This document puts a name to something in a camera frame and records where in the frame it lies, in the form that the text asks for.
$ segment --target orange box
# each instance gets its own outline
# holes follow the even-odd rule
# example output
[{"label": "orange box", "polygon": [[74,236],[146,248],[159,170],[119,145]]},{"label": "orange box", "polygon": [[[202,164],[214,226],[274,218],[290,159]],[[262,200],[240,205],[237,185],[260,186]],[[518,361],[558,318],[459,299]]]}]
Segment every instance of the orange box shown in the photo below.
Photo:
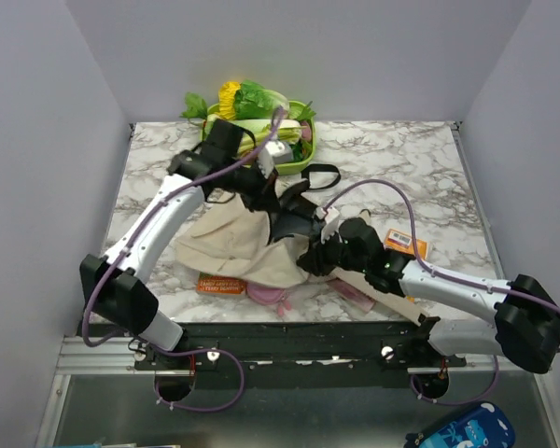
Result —
[{"label": "orange box", "polygon": [[199,273],[199,279],[197,280],[195,290],[201,294],[244,296],[246,292],[246,281],[240,278]]},{"label": "orange box", "polygon": [[[390,229],[385,235],[384,247],[389,247],[391,249],[398,250],[399,252],[404,252],[405,254],[414,255],[413,238],[411,235],[402,231],[397,231],[396,229]],[[417,248],[419,249],[419,255],[421,255],[421,258],[427,259],[429,256],[429,250],[431,249],[431,244],[417,238]],[[407,299],[409,301],[414,301],[413,297],[407,297]]]}]

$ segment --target white marble surface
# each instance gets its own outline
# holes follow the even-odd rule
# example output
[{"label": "white marble surface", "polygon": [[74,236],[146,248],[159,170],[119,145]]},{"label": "white marble surface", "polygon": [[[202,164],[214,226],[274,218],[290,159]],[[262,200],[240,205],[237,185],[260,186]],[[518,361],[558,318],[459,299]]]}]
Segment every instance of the white marble surface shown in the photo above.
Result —
[{"label": "white marble surface", "polygon": [[[462,273],[495,277],[477,209],[446,123],[318,122],[316,127],[315,159],[339,166],[343,181],[332,190],[308,193],[309,199],[322,203],[351,183],[373,176],[396,182],[413,202],[419,237],[433,245],[431,262]],[[174,154],[191,148],[198,138],[198,129],[186,122],[137,125],[108,246],[131,227],[153,198]],[[338,208],[345,216],[370,209],[372,223],[382,238],[389,228],[409,229],[406,208],[397,194],[378,185],[354,190]],[[292,288],[288,293],[292,310],[283,316],[275,307],[258,305],[249,298],[200,296],[194,290],[197,273],[175,261],[173,242],[164,250],[147,285],[159,298],[161,310],[179,322],[401,319],[381,304],[364,315],[324,284]],[[468,316],[434,302],[416,302],[431,315]]]}]

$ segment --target beige cloth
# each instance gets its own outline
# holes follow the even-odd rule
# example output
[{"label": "beige cloth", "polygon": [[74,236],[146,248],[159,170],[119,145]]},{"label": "beige cloth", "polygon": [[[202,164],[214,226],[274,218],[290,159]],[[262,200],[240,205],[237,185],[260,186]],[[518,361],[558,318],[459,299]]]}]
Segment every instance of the beige cloth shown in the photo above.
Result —
[{"label": "beige cloth", "polygon": [[306,282],[309,274],[296,260],[307,250],[307,237],[296,235],[268,245],[269,238],[267,213],[249,212],[237,195],[228,203],[214,205],[176,239],[176,259],[203,273],[266,287]]}]

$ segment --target yellow flower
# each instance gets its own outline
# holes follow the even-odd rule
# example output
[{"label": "yellow flower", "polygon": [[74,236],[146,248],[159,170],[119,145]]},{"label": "yellow flower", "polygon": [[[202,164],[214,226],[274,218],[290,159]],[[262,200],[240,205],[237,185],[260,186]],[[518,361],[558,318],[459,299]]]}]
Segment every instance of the yellow flower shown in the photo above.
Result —
[{"label": "yellow flower", "polygon": [[241,89],[241,84],[236,81],[228,81],[220,88],[218,97],[220,100],[219,115],[224,119],[235,119],[234,94]]}]

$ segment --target wall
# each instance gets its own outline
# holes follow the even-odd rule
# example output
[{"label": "wall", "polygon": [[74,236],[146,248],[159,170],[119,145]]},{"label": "wall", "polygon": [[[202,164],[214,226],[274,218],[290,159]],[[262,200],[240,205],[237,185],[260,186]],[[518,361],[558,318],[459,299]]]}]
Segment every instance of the wall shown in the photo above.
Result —
[{"label": "wall", "polygon": [[122,109],[251,77],[325,119],[462,119],[530,0],[67,0]]},{"label": "wall", "polygon": [[0,1],[0,446],[34,443],[126,123],[62,1]]},{"label": "wall", "polygon": [[[560,304],[560,0],[533,1],[462,137],[507,276]],[[553,377],[560,398],[560,355]]]}]

